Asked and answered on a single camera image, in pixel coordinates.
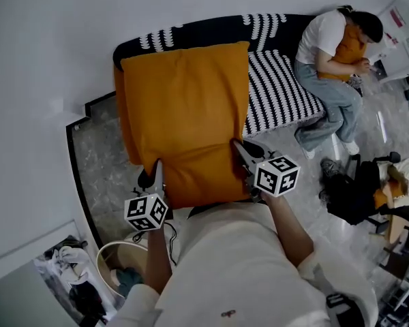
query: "grey floor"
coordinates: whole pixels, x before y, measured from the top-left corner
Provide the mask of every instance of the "grey floor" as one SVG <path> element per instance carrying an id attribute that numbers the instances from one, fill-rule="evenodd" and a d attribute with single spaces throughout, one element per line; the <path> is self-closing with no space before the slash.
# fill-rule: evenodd
<path id="1" fill-rule="evenodd" d="M 373 78 L 365 79 L 363 113 L 356 138 L 363 160 L 387 155 L 390 151 L 398 151 L 402 157 L 409 157 L 409 103 L 403 95 L 404 87 L 402 81 L 381 86 Z M 91 120 L 75 127 L 73 139 L 89 209 L 102 241 L 107 243 L 124 239 L 131 232 L 123 220 L 123 205 L 124 200 L 134 197 L 130 192 L 130 183 L 136 167 L 129 163 L 123 145 L 115 98 L 94 105 L 91 112 Z M 380 131 L 378 112 L 384 117 L 386 142 Z M 377 267 L 386 241 L 369 235 L 373 226 L 367 222 L 350 226 L 328 214 L 318 199 L 318 179 L 320 160 L 334 156 L 331 140 L 324 142 L 317 150 L 316 157 L 308 161 L 294 139 L 295 129 L 276 129 L 255 139 L 288 154 L 301 165 L 297 190 L 286 196 L 296 216 L 313 238 L 327 238 L 350 258 L 381 296 L 394 281 L 390 274 Z M 342 147 L 340 153 L 345 165 L 348 155 Z M 183 211 L 175 212 L 177 228 L 181 227 L 182 217 L 186 214 Z"/>

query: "laundry basket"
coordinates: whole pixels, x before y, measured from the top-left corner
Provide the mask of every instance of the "laundry basket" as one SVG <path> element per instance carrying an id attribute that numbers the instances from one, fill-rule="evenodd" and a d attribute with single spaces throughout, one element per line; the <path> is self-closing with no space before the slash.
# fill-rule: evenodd
<path id="1" fill-rule="evenodd" d="M 147 241 L 145 239 L 142 239 L 139 244 L 129 239 L 113 241 L 104 245 L 97 254 L 97 270 L 100 277 L 110 290 L 120 297 L 123 296 L 112 282 L 110 271 L 133 268 L 144 277 L 146 265 Z"/>

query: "white sneaker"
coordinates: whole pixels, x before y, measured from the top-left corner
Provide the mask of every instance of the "white sneaker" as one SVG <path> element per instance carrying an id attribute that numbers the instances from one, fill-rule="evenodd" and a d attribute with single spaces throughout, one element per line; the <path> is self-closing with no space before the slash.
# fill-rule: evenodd
<path id="1" fill-rule="evenodd" d="M 301 150 L 303 151 L 303 154 L 306 159 L 312 160 L 315 157 L 315 149 L 311 151 L 307 151 L 306 149 L 301 148 Z"/>
<path id="2" fill-rule="evenodd" d="M 350 143 L 342 142 L 342 145 L 344 145 L 344 148 L 347 150 L 347 153 L 349 153 L 350 155 L 359 154 L 359 147 L 354 141 Z"/>

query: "white wall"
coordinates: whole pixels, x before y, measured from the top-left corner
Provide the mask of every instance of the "white wall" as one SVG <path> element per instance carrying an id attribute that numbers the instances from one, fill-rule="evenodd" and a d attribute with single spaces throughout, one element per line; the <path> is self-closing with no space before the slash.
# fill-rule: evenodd
<path id="1" fill-rule="evenodd" d="M 0 279 L 0 327 L 15 326 L 77 326 L 52 295 L 33 263 Z"/>
<path id="2" fill-rule="evenodd" d="M 390 1 L 0 0 L 0 256 L 73 217 L 81 221 L 55 104 L 111 92 L 116 45 L 203 18 L 343 3 L 379 12 Z"/>

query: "woman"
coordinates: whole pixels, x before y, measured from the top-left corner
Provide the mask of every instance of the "woman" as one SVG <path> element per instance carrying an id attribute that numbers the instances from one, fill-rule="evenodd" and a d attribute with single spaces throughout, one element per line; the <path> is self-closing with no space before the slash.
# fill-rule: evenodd
<path id="1" fill-rule="evenodd" d="M 344 34 L 347 32 L 353 32 L 356 36 L 360 48 L 355 52 L 361 52 L 365 51 L 367 43 L 382 39 L 383 26 L 373 14 L 353 11 L 350 6 L 340 7 L 310 22 L 295 57 L 294 73 L 297 80 L 321 100 L 327 112 L 324 118 L 299 128 L 295 133 L 308 159 L 313 159 L 314 149 L 334 133 L 350 155 L 359 152 L 354 142 L 354 131 L 362 99 L 355 89 L 342 80 L 342 76 L 367 73 L 369 61 L 361 57 L 350 64 L 335 60 L 337 48 L 344 42 Z M 319 78 L 319 73 L 327 73 L 328 76 Z"/>

